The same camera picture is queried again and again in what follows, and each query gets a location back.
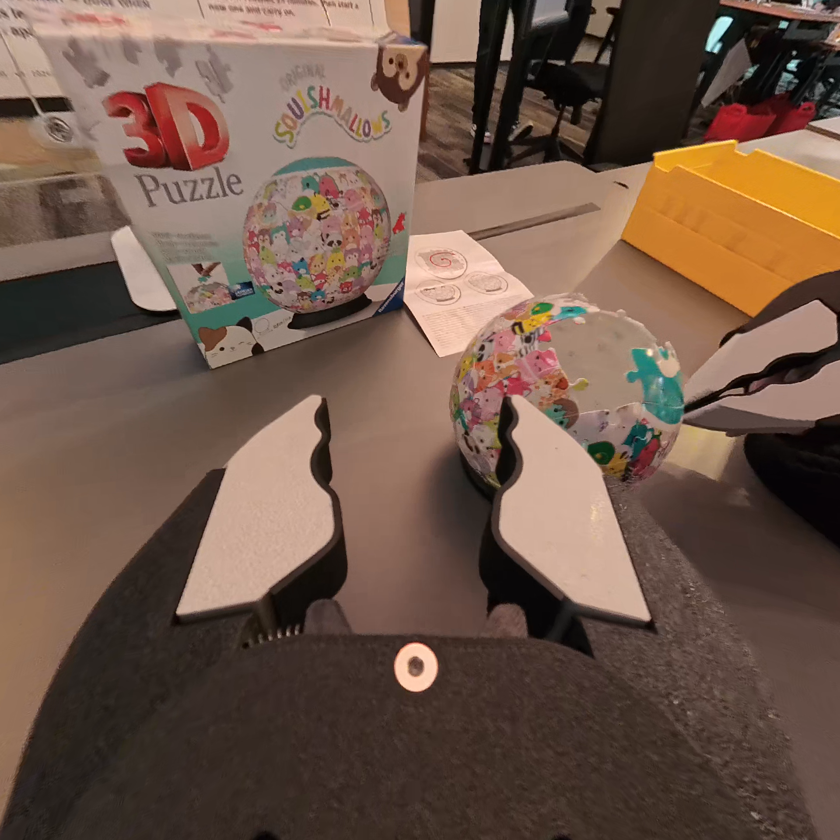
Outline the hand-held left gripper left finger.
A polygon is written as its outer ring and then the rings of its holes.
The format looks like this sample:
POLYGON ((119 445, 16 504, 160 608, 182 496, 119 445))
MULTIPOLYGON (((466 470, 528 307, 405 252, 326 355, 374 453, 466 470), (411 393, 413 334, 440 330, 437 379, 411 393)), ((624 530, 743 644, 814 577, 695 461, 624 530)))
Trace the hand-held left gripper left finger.
POLYGON ((258 628, 302 628, 340 591, 347 553, 331 486, 327 400, 310 395, 227 462, 175 618, 250 615, 258 628))

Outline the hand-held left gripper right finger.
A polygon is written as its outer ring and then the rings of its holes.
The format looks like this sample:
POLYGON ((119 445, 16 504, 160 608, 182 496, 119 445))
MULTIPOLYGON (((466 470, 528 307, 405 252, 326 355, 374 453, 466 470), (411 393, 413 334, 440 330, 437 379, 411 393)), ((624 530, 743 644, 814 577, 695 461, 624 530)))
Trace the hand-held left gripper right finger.
POLYGON ((542 640, 585 640, 585 619, 654 631, 592 458, 521 396, 505 398, 498 433, 500 487, 479 549, 489 608, 521 608, 528 634, 542 640))

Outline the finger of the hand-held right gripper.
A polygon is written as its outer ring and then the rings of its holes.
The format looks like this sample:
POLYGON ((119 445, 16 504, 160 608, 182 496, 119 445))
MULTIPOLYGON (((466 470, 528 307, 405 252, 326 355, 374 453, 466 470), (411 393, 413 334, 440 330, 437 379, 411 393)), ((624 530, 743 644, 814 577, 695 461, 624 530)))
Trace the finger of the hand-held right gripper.
POLYGON ((812 300, 753 327, 734 333, 690 377, 687 412, 718 402, 728 391, 765 378, 774 366, 809 362, 838 342, 838 316, 822 300, 812 300))
POLYGON ((766 385, 750 394, 726 395, 685 413, 685 424, 723 432, 793 434, 839 414, 839 368, 824 366, 802 381, 766 385))

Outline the yellow plastic bin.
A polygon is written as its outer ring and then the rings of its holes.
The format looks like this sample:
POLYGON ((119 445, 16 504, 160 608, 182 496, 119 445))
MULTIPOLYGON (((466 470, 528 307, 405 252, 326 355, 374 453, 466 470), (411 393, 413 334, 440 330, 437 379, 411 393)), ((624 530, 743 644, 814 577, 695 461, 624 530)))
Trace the yellow plastic bin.
POLYGON ((839 181, 735 141, 656 153, 622 239, 756 316, 839 267, 839 181))

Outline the colourful puzzle ball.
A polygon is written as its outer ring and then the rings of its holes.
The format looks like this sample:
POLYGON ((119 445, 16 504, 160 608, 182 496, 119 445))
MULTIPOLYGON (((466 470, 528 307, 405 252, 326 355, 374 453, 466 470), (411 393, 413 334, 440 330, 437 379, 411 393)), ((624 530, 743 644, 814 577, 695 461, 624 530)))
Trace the colourful puzzle ball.
POLYGON ((460 452, 495 473, 506 397, 568 432, 602 472, 651 477, 679 435, 684 382, 671 343, 625 311, 565 292, 521 301, 485 325, 455 369, 449 414, 460 452))

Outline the white puzzle packaging box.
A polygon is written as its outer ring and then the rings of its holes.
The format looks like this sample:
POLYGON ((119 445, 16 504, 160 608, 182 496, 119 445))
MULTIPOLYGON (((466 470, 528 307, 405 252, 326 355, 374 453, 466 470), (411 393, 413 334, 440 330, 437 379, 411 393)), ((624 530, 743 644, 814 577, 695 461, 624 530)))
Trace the white puzzle packaging box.
POLYGON ((357 3, 29 20, 210 368, 403 307, 425 45, 357 3))

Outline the black wrist rest pad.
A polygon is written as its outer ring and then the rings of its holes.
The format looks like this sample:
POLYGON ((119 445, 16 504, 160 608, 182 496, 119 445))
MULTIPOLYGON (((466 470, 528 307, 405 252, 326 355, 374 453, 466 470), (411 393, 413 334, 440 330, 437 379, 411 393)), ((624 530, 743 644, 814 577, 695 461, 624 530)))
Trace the black wrist rest pad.
POLYGON ((839 431, 749 434, 744 455, 760 481, 786 507, 839 545, 839 431))

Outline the red storage bin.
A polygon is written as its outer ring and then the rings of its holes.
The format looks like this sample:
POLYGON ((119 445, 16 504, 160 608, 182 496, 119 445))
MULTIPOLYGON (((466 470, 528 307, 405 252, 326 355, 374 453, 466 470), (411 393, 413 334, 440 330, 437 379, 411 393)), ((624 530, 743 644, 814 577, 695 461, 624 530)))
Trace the red storage bin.
POLYGON ((720 107, 705 135, 706 143, 734 140, 750 142, 767 135, 778 114, 767 103, 745 106, 740 103, 720 107))
POLYGON ((803 130, 817 116, 813 101, 794 103, 788 93, 774 95, 766 101, 774 115, 766 137, 803 130))

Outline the white instruction leaflet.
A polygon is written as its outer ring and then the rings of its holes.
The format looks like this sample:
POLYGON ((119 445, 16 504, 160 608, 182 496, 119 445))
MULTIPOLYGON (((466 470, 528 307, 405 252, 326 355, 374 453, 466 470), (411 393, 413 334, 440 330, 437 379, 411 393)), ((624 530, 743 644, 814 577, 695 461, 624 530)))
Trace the white instruction leaflet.
POLYGON ((463 353, 488 321, 531 296, 462 230, 408 240, 404 304, 441 358, 463 353))

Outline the white paper sheet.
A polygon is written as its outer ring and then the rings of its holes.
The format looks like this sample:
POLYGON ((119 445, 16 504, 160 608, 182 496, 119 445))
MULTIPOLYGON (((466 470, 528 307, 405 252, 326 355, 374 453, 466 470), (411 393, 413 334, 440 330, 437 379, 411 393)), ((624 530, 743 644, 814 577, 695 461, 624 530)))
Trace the white paper sheet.
POLYGON ((696 92, 696 105, 707 107, 748 73, 753 66, 745 38, 709 58, 696 92))

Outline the white stand base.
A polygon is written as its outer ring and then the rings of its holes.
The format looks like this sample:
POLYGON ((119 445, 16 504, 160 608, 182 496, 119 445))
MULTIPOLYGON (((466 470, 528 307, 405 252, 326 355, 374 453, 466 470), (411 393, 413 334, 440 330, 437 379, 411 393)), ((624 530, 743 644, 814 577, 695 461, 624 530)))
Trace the white stand base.
POLYGON ((155 315, 177 313, 172 294, 132 228, 116 230, 111 245, 132 303, 155 315))

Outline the wooden background desk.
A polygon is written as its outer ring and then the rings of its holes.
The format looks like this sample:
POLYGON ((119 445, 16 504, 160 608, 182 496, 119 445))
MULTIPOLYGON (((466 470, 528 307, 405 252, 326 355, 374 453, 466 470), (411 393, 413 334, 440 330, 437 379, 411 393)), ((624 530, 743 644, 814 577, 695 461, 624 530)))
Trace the wooden background desk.
POLYGON ((838 89, 838 2, 720 2, 717 20, 728 25, 718 36, 702 79, 704 95, 723 82, 727 61, 746 69, 718 95, 753 105, 779 90, 794 104, 838 89))

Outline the white instruction poster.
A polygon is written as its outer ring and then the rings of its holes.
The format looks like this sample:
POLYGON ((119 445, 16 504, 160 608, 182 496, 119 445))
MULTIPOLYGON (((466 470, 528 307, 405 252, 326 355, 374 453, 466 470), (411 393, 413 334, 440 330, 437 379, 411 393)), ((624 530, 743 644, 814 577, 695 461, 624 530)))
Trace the white instruction poster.
POLYGON ((383 1, 44 1, 1 2, 2 98, 57 98, 57 73, 29 25, 35 12, 153 16, 215 24, 248 20, 294 35, 337 29, 384 35, 383 1))

